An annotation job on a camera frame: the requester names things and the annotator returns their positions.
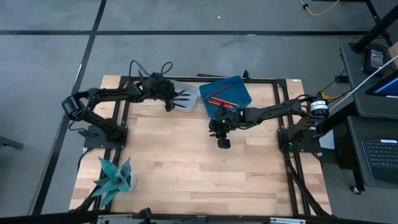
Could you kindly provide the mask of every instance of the white cable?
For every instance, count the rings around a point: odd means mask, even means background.
[[[375,72],[373,72],[372,75],[370,75],[369,77],[367,77],[367,79],[365,79],[365,81],[363,81],[361,84],[359,84],[353,91],[351,91],[351,93],[349,93],[348,95],[346,95],[342,100],[340,100],[339,102],[337,102],[331,109],[330,111],[332,111],[333,109],[336,108],[337,105],[339,105],[341,102],[343,102],[345,99],[347,99],[349,96],[351,96],[356,90],[358,90],[364,83],[366,83],[370,78],[372,78],[372,76],[374,76],[375,74],[377,74],[378,72],[380,72],[380,70],[382,70],[385,66],[389,65],[391,62],[393,62],[395,59],[398,58],[398,55],[395,56],[393,59],[391,59],[390,61],[388,61],[387,63],[385,63],[383,66],[379,67],[379,69]]]

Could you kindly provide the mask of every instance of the floor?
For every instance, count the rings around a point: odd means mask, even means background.
[[[312,11],[331,2],[310,1]],[[315,94],[343,70],[338,47],[359,36],[255,35],[9,35],[2,30],[92,30],[101,0],[0,1],[0,136],[24,142],[23,150],[0,151],[0,217],[27,215],[62,119],[81,61],[81,90],[99,86],[104,74],[125,75],[131,59],[149,71],[173,61],[168,75],[197,73],[297,78]],[[372,0],[379,16],[397,0]],[[107,0],[98,30],[369,30],[374,19],[365,3],[341,2],[313,17],[292,0]],[[398,41],[398,22],[387,30]],[[330,95],[348,90],[333,85]],[[43,213],[66,212],[83,138],[67,132]],[[341,218],[394,223],[398,190],[366,187],[356,196],[351,172],[323,167],[333,214]]]

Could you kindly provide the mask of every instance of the red pencil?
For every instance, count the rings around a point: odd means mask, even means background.
[[[226,101],[226,100],[222,100],[222,99],[215,98],[215,97],[211,97],[211,98],[214,99],[214,100],[218,100],[218,101],[224,102],[224,103],[229,103],[229,104],[234,105],[234,106],[239,106],[239,105],[237,105],[236,103],[231,103],[231,102],[228,102],[228,101]]]
[[[214,94],[219,93],[219,92],[225,90],[226,88],[228,88],[228,87],[230,87],[230,86],[231,86],[231,85],[224,86],[223,88],[220,88],[219,90],[217,90],[217,91],[215,91],[215,92],[213,92],[213,93],[210,93],[210,94],[207,95],[206,97],[213,96]]]
[[[213,105],[221,105],[221,103],[215,102],[215,101],[213,101],[213,100],[209,100],[209,99],[205,99],[205,100],[206,100],[207,102],[213,104]],[[232,108],[231,105],[226,105],[226,104],[224,104],[224,107],[226,107],[226,108]]]

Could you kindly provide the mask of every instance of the wooden tabletop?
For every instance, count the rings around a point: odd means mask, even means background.
[[[117,88],[119,80],[120,76],[105,75],[101,86]],[[245,85],[252,98],[249,107],[275,104],[272,85]],[[300,80],[287,80],[287,86],[290,99],[303,93]],[[113,108],[113,102],[100,103],[95,112],[110,118]],[[291,216],[287,175],[277,143],[278,120],[230,132],[230,149],[218,148],[216,139],[209,137],[209,120],[201,98],[191,113],[168,113],[159,100],[131,104],[129,133],[119,164],[130,158],[137,186],[118,193],[111,211],[137,213],[150,207],[152,213]],[[103,155],[104,149],[95,149],[82,159],[70,208],[79,206],[95,187],[93,181],[101,170],[98,156]],[[330,213],[319,161],[309,153],[300,155],[307,188]],[[302,211],[297,186],[296,194]]]

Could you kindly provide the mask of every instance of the blue tray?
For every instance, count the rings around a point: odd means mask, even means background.
[[[207,95],[214,93],[215,91],[227,86],[231,85],[230,87],[226,88],[225,90],[218,92],[212,96],[217,97],[222,100],[229,101],[231,103],[236,103],[239,105],[239,108],[245,108],[251,103],[251,97],[248,93],[248,90],[244,86],[243,80],[240,76],[235,76],[231,78],[227,78],[224,80],[219,80],[216,82],[212,82],[206,85],[202,85],[199,87],[200,95],[205,104],[205,108],[207,111],[207,115],[209,117],[214,117],[214,112],[219,108],[217,105],[213,105],[208,103],[204,100]]]

